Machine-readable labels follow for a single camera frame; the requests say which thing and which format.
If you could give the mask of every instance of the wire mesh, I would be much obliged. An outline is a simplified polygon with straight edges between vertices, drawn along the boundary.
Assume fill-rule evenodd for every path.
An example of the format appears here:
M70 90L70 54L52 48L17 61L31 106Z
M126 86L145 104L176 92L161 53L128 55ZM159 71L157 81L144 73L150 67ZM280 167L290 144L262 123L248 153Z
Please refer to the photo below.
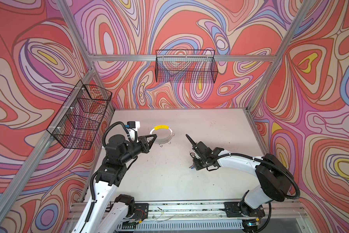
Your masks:
M215 83L214 50L157 50L157 82Z
M83 85L51 134L64 148L90 150L111 96L99 86Z

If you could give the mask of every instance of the robotic arm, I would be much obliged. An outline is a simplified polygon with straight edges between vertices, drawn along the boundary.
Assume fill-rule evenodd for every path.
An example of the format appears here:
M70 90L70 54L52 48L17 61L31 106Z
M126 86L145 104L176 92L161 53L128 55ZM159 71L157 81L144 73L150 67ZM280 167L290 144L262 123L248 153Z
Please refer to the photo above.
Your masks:
M123 135L118 134L112 136L106 144L107 133L119 124L123 126L129 141ZM116 122L103 134L102 145L106 149L106 157L98 171L90 179L91 197L74 228L74 233L112 233L125 217L133 216L134 198L120 195L115 199L107 217L100 222L127 170L137 160L140 153L149 152L157 137L156 134L138 137L138 128L139 122L128 122L127 125ZM132 159L134 160L126 167L126 163Z
M211 150L203 142L195 143L189 135L186 137L192 144L195 153L191 153L193 157L193 167L196 170L206 168L208 171L217 170L219 167L231 167L241 171L245 171L259 179L260 185L252 190L248 190L237 207L226 212L241 214L245 217L257 216L263 217L265 213L261 213L262 204L269 203L271 214L271 201L284 201L285 198L298 199L300 190L293 179L293 175L283 166L283 164L272 154L266 154L264 157L251 157L244 154L232 153L223 148L216 147ZM287 195L291 185L295 189L295 196Z

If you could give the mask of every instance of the colorful patterned wall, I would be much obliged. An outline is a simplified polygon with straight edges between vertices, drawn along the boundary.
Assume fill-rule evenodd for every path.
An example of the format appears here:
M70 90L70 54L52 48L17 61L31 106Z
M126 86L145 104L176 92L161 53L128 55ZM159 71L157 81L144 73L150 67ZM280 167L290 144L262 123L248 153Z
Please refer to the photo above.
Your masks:
M214 49L275 54L300 1L80 1L70 6L92 54ZM156 83L154 62L98 62L116 108L246 107L268 63L218 62L215 84Z
M349 1L317 1L252 114L317 230L349 233Z
M0 196L86 70L52 1L0 1ZM90 151L54 143L0 233L58 232L100 144L100 135Z

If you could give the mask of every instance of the black wire basket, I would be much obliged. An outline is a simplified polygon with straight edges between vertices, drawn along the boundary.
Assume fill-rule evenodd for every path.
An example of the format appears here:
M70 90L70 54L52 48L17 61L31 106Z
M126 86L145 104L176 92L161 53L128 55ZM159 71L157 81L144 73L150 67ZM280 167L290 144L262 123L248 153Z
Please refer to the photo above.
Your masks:
M102 87L82 85L58 125L47 131L64 148L90 150L111 97L112 93Z
M156 50L156 82L215 83L214 50Z

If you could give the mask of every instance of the table surface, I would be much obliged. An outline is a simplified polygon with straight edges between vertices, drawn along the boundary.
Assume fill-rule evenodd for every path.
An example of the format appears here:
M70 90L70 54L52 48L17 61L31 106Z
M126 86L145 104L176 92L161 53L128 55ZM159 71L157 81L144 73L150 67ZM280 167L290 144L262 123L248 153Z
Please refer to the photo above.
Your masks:
M259 184L256 177L236 169L196 171L189 168L192 146L186 133L212 150L221 147L249 156L263 156L243 109L116 110L112 123L117 121L140 121L139 136L148 135L160 124L168 125L175 135L170 144L163 147L154 144L148 154L138 155L112 200L119 194L131 195L136 201L233 199L242 198L247 190ZM168 132L161 129L154 133L165 137ZM108 133L107 141L115 134L125 135L125 132L116 126ZM106 151L102 150L95 170L105 155Z

